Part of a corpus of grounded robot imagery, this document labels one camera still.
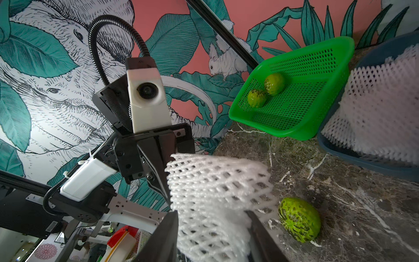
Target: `wall mural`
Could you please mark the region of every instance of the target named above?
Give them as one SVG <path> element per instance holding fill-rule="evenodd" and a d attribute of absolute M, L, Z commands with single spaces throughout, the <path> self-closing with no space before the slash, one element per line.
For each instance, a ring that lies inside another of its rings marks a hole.
<path fill-rule="evenodd" d="M 204 1 L 259 62 L 338 35 L 354 37 L 357 48 L 364 48 L 419 26 L 415 0 L 262 1 L 281 6 L 273 16 L 265 15 L 272 8 L 246 16 L 234 1 Z M 250 1 L 241 5 L 252 9 Z M 161 14 L 166 6 L 170 11 Z M 144 8 L 151 11 L 146 14 Z M 365 8 L 367 17 L 362 13 Z M 323 20 L 318 14 L 324 12 Z M 136 21 L 147 20 L 148 13 L 160 13 L 160 19 L 138 26 Z M 186 2 L 2 0 L 1 170 L 54 185 L 112 133 L 91 101 L 103 85 L 88 50 L 88 27 L 101 14 L 123 18 L 147 39 L 162 75 L 172 123 L 191 125 L 197 153 L 212 154 L 230 128 L 228 110 L 251 70 Z M 152 34 L 145 37 L 145 30 Z M 125 73 L 125 58 L 139 54 L 115 26 L 100 31 L 98 50 L 111 81 Z M 115 174 L 107 181 L 133 202 L 168 210 L 145 179 L 127 185 Z"/>

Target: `green plastic basket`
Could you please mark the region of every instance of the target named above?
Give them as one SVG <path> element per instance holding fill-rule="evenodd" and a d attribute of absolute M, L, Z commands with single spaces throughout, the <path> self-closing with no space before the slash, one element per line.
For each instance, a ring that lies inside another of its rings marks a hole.
<path fill-rule="evenodd" d="M 348 80 L 353 54 L 354 40 L 340 36 L 263 61 L 234 99 L 230 118 L 277 137 L 312 138 Z M 264 89 L 273 73 L 285 74 L 285 90 L 269 96 L 263 107 L 251 108 L 247 95 Z"/>

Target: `foam fruit net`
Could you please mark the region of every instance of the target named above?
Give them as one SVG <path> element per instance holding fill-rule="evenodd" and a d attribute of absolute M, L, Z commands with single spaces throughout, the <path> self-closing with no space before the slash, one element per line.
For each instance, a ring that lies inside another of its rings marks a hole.
<path fill-rule="evenodd" d="M 277 218 L 267 167 L 247 159 L 174 154 L 167 164 L 178 249 L 192 261 L 247 261 L 250 218 Z"/>
<path fill-rule="evenodd" d="M 419 44 L 385 64 L 352 70 L 321 133 L 370 161 L 419 164 Z"/>

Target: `white plastic casing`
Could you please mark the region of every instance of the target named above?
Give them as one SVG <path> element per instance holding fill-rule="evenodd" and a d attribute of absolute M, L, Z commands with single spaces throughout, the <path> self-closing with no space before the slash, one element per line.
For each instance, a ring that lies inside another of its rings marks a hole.
<path fill-rule="evenodd" d="M 87 160 L 64 185 L 60 194 L 74 201 L 81 201 L 116 170 L 96 158 Z"/>
<path fill-rule="evenodd" d="M 134 133 L 172 125 L 158 69 L 130 69 L 127 70 L 127 78 Z M 142 98 L 137 91 L 142 83 L 155 84 L 158 88 L 157 96 L 152 99 Z"/>

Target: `spotted green fruit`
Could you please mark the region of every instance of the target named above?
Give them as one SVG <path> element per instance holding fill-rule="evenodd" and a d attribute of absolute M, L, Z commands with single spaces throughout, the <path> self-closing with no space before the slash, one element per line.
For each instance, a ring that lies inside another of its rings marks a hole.
<path fill-rule="evenodd" d="M 263 90 L 253 89 L 247 95 L 247 101 L 253 108 L 262 107 L 266 102 L 266 92 Z"/>
<path fill-rule="evenodd" d="M 278 214 L 281 224 L 301 243 L 313 240 L 320 232 L 318 211 L 302 199 L 284 198 L 278 207 Z"/>
<path fill-rule="evenodd" d="M 271 96 L 276 96 L 285 89 L 285 78 L 282 74 L 271 74 L 265 79 L 265 89 Z"/>

